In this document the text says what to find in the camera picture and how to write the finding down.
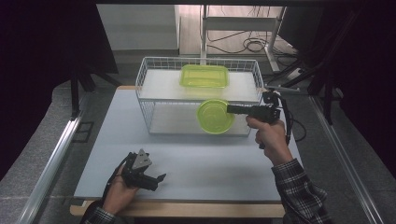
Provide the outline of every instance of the green plastic container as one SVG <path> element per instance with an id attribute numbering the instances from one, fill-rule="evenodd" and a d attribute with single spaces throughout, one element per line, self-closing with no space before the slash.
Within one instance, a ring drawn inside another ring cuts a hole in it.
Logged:
<path id="1" fill-rule="evenodd" d="M 234 114 L 227 113 L 227 101 L 210 99 L 202 102 L 197 109 L 197 119 L 207 133 L 227 132 L 233 126 Z"/>
<path id="2" fill-rule="evenodd" d="M 224 88 L 228 86 L 228 69 L 217 65 L 186 64 L 181 68 L 180 86 Z"/>

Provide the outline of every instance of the white wire basket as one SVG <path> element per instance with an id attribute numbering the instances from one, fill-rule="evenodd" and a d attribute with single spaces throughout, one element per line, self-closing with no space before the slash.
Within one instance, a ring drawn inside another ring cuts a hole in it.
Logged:
<path id="1" fill-rule="evenodd" d="M 226 88 L 186 88 L 179 85 L 186 64 L 222 65 L 228 69 Z M 201 102 L 221 99 L 233 105 L 259 105 L 262 75 L 255 60 L 147 57 L 135 89 L 149 133 L 209 134 L 201 129 L 196 110 Z M 235 115 L 233 126 L 216 135 L 248 136 L 246 115 Z"/>

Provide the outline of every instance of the metal rail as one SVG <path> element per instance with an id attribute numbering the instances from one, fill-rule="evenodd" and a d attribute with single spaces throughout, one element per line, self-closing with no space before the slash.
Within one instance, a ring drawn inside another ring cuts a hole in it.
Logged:
<path id="1" fill-rule="evenodd" d="M 88 101 L 86 94 L 82 96 L 80 104 L 85 105 Z M 55 149 L 52 152 L 52 155 L 47 162 L 46 167 L 44 168 L 43 173 L 39 177 L 37 183 L 35 184 L 35 188 L 30 194 L 29 199 L 27 200 L 25 206 L 22 209 L 21 215 L 18 218 L 17 223 L 30 224 L 35 220 L 35 215 L 37 214 L 48 189 L 52 183 L 53 178 L 55 177 L 60 164 L 64 158 L 64 154 L 66 153 L 69 144 L 73 138 L 73 135 L 79 125 L 83 112 L 80 112 L 79 115 L 73 119 L 69 120 L 64 128 L 64 132 L 61 135 Z"/>
<path id="2" fill-rule="evenodd" d="M 348 178 L 352 188 L 357 194 L 358 200 L 361 203 L 361 207 L 363 208 L 363 211 L 368 217 L 370 223 L 384 223 L 384 220 L 378 213 L 378 209 L 376 208 L 375 202 L 371 197 L 370 192 L 361 181 L 361 178 L 359 177 L 358 172 L 356 171 L 355 167 L 352 164 L 352 161 L 347 155 L 347 152 L 344 149 L 344 146 L 341 143 L 340 139 L 338 138 L 335 129 L 333 128 L 333 126 L 328 124 L 325 117 L 321 113 L 323 108 L 321 106 L 319 98 L 317 96 L 310 96 L 309 99 L 315 111 L 317 112 L 320 123 L 323 126 L 325 133 L 329 137 L 329 140 L 332 143 L 332 147 L 334 148 L 334 152 L 340 160 L 344 172 L 346 173 L 346 177 Z"/>

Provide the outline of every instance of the gray floor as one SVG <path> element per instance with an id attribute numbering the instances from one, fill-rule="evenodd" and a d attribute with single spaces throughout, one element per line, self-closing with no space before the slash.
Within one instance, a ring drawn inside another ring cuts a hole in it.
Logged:
<path id="1" fill-rule="evenodd" d="M 120 73 L 111 76 L 123 85 L 134 85 L 135 76 L 144 56 L 178 56 L 177 52 L 169 51 L 114 53 Z M 186 55 L 194 56 L 193 53 L 186 53 Z M 263 55 L 220 55 L 220 57 L 254 58 L 258 60 L 263 75 L 268 75 L 269 78 L 274 77 L 269 63 Z M 75 140 L 79 141 L 73 142 L 67 150 L 63 164 L 35 217 L 34 223 L 79 222 L 79 217 L 70 215 L 69 206 L 72 203 L 78 203 L 73 198 L 74 190 L 116 90 L 114 86 L 97 76 L 92 77 L 97 88 L 95 92 L 87 93 L 86 97 L 89 100 L 82 118 L 83 123 L 92 125 L 91 135 L 88 137 L 85 133 L 76 133 Z M 273 84 L 283 83 L 287 79 L 287 77 L 281 77 Z M 306 128 L 306 138 L 297 143 L 304 168 L 311 179 L 329 193 L 326 207 L 333 217 L 334 223 L 370 223 L 340 165 L 329 138 L 318 121 L 316 111 L 309 101 L 305 91 L 308 83 L 309 80 L 298 84 L 300 92 L 282 92 L 294 118 Z M 23 206 L 70 119 L 70 104 L 70 85 L 69 82 L 66 82 L 54 89 L 52 104 L 46 117 L 43 118 L 22 154 L 0 182 L 0 223 L 15 223 L 21 215 Z M 384 223 L 396 223 L 396 215 L 394 215 L 396 207 L 395 179 L 347 119 L 336 101 L 332 104 L 332 119 L 333 127 L 348 156 L 352 159 L 364 186 L 373 198 Z M 297 139 L 304 134 L 301 126 L 297 124 L 293 128 L 293 133 Z M 273 220 L 273 223 L 280 223 L 280 220 Z"/>

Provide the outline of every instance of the person's left hand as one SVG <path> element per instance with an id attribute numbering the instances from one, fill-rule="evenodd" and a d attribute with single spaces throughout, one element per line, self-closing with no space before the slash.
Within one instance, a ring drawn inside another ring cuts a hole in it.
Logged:
<path id="1" fill-rule="evenodd" d="M 111 182 L 111 187 L 108 190 L 103 209 L 110 214 L 116 215 L 122 209 L 127 207 L 134 196 L 136 195 L 139 188 L 130 187 L 128 188 L 120 176 L 123 166 L 119 169 L 117 176 Z"/>

